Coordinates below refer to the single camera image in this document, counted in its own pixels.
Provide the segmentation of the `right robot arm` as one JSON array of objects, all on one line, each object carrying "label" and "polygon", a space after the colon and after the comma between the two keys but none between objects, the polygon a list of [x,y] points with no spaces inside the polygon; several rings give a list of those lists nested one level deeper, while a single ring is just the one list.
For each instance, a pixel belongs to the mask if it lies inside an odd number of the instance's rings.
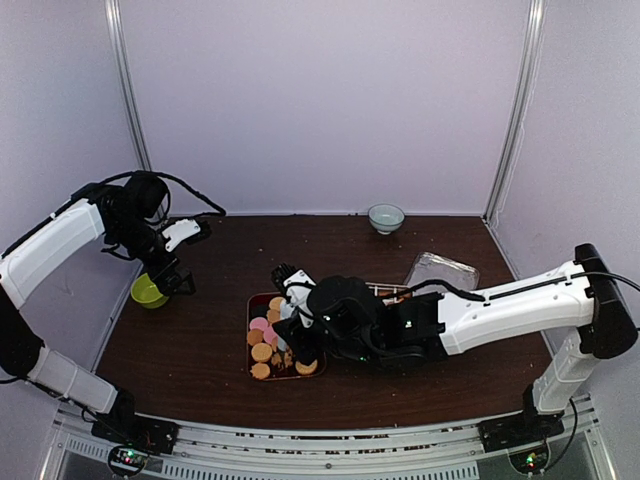
[{"label": "right robot arm", "polygon": [[360,278],[312,280],[282,264],[271,274],[290,315],[276,333],[302,362],[323,354],[388,369],[440,361],[484,344],[565,327],[568,335],[544,374],[530,384],[519,413],[486,420],[486,451],[543,441],[563,432],[574,393],[602,360],[618,357],[639,331],[620,292],[623,278],[597,249],[579,245],[554,270],[480,291],[427,279],[376,296]]}]

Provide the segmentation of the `right aluminium frame post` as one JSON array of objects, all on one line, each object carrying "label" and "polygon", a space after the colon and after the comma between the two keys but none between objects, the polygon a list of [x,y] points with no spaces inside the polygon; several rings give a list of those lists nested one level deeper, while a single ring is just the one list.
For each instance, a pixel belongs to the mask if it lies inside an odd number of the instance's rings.
[{"label": "right aluminium frame post", "polygon": [[484,213],[484,221],[491,227],[497,224],[499,213],[506,200],[524,135],[524,120],[531,100],[539,63],[546,4],[547,2],[543,0],[529,2],[527,25],[514,98],[496,175]]}]

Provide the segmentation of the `right pink round cookie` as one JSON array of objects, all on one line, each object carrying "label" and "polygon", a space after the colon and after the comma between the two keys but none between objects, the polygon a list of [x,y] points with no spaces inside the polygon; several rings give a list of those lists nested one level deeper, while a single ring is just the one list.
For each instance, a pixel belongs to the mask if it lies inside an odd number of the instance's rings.
[{"label": "right pink round cookie", "polygon": [[271,344],[277,337],[278,335],[272,327],[268,327],[263,331],[263,340],[266,343]]}]

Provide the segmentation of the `green plastic bowl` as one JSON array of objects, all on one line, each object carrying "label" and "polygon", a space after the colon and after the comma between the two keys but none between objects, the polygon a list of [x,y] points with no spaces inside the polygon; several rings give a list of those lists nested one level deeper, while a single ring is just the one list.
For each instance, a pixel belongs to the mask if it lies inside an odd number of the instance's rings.
[{"label": "green plastic bowl", "polygon": [[131,298],[145,309],[157,309],[164,306],[169,297],[162,294],[151,281],[147,273],[139,276],[131,286]]}]

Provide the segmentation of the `bottom left round cookie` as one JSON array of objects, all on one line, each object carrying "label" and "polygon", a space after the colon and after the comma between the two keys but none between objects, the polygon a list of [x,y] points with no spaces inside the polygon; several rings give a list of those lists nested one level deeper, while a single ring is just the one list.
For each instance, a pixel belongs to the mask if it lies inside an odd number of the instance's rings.
[{"label": "bottom left round cookie", "polygon": [[266,380],[271,375],[270,365],[267,363],[255,363],[250,369],[251,376],[256,380]]}]

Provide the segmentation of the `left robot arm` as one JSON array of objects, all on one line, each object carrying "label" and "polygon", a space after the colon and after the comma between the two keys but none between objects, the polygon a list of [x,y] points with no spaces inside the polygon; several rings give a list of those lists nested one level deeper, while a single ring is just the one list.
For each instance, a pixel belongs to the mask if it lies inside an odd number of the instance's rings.
[{"label": "left robot arm", "polygon": [[88,183],[1,255],[3,374],[77,406],[94,435],[152,454],[172,452],[176,423],[138,414],[134,396],[97,375],[89,356],[128,295],[128,267],[166,297],[195,292],[177,249],[208,226],[197,214],[168,217],[176,183],[144,170]]}]

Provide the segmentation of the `pale blue ceramic bowl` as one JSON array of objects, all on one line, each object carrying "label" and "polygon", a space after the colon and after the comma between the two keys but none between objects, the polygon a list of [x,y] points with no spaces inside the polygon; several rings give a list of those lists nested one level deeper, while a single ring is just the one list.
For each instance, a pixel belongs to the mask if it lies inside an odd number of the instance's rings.
[{"label": "pale blue ceramic bowl", "polygon": [[405,214],[402,209],[391,204],[377,204],[369,208],[368,220],[372,228],[381,235],[389,235],[403,225]]}]

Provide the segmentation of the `pink round cookie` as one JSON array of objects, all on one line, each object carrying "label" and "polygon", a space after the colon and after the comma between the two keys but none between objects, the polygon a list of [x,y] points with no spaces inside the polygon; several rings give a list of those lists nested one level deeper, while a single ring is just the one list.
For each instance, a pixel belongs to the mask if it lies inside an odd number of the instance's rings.
[{"label": "pink round cookie", "polygon": [[249,322],[250,330],[265,331],[269,327],[269,322],[264,317],[255,317]]},{"label": "pink round cookie", "polygon": [[266,343],[271,344],[277,337],[278,335],[272,327],[268,327],[263,331],[263,340]]}]

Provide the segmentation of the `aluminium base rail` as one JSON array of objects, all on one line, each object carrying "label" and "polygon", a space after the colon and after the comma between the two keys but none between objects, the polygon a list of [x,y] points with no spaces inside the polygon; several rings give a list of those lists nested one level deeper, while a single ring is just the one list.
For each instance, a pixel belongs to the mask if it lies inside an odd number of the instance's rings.
[{"label": "aluminium base rail", "polygon": [[617,479],[591,399],[567,409],[564,432],[488,451],[476,419],[357,430],[276,430],[179,421],[171,454],[139,479],[524,479],[516,463],[548,448],[543,479]]}]

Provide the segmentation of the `white divided cookie tin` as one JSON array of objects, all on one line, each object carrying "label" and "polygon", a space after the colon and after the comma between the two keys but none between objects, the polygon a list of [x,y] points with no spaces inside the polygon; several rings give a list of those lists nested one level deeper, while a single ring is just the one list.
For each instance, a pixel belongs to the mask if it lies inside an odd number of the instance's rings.
[{"label": "white divided cookie tin", "polygon": [[366,285],[373,295],[381,299],[385,305],[401,303],[413,296],[412,292],[406,292],[407,286],[405,285],[374,282],[367,282]]}]

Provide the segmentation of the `dark red cookie tray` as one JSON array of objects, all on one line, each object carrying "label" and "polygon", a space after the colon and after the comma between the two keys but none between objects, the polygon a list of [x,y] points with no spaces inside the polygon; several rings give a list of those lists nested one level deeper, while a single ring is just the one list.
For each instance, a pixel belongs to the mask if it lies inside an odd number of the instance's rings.
[{"label": "dark red cookie tray", "polygon": [[248,374],[257,381],[300,380],[322,374],[325,355],[302,364],[291,347],[277,335],[273,325],[290,316],[279,293],[252,296],[247,303],[246,363]]}]

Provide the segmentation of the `left pink round cookie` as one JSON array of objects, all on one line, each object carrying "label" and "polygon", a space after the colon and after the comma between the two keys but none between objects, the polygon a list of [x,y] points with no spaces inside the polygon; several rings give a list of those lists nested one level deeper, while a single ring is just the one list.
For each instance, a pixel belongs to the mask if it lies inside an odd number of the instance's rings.
[{"label": "left pink round cookie", "polygon": [[250,330],[265,331],[269,327],[269,322],[264,317],[255,317],[249,322]]}]

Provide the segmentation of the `large round tan cookie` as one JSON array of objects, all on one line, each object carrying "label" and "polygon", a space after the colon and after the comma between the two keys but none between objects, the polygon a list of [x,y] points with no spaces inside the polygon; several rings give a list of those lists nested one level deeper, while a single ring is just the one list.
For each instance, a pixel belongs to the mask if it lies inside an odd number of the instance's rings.
[{"label": "large round tan cookie", "polygon": [[318,361],[314,360],[310,364],[304,364],[300,361],[296,361],[294,364],[296,372],[301,376],[312,375],[318,368]]}]

